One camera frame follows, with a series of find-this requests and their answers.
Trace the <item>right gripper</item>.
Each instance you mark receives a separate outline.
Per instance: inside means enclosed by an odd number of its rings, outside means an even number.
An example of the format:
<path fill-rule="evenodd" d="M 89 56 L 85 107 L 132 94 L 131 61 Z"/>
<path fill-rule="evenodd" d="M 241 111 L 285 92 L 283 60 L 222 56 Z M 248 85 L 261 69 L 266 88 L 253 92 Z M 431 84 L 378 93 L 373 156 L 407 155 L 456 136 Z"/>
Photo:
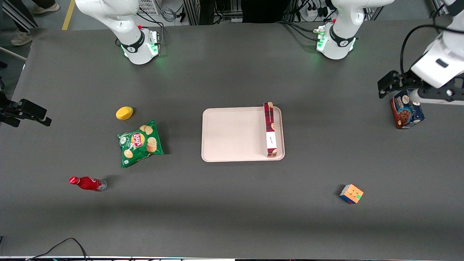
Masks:
<path fill-rule="evenodd" d="M 21 99 L 16 103 L 7 98 L 3 91 L 0 91 L 0 122 L 13 127 L 18 127 L 21 120 L 27 119 L 36 121 L 44 126 L 50 126 L 52 120 L 46 116 L 47 109 L 27 100 Z"/>

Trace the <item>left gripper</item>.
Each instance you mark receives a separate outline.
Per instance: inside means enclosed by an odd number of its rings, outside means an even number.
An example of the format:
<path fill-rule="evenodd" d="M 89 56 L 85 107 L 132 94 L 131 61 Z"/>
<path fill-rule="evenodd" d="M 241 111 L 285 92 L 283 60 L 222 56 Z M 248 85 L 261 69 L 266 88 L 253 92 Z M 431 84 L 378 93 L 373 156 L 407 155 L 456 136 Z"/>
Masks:
<path fill-rule="evenodd" d="M 411 66 L 411 71 L 389 71 L 378 82 L 378 97 L 414 88 L 414 74 L 434 88 L 444 86 L 464 70 L 463 34 L 440 34 L 427 46 L 423 55 Z"/>

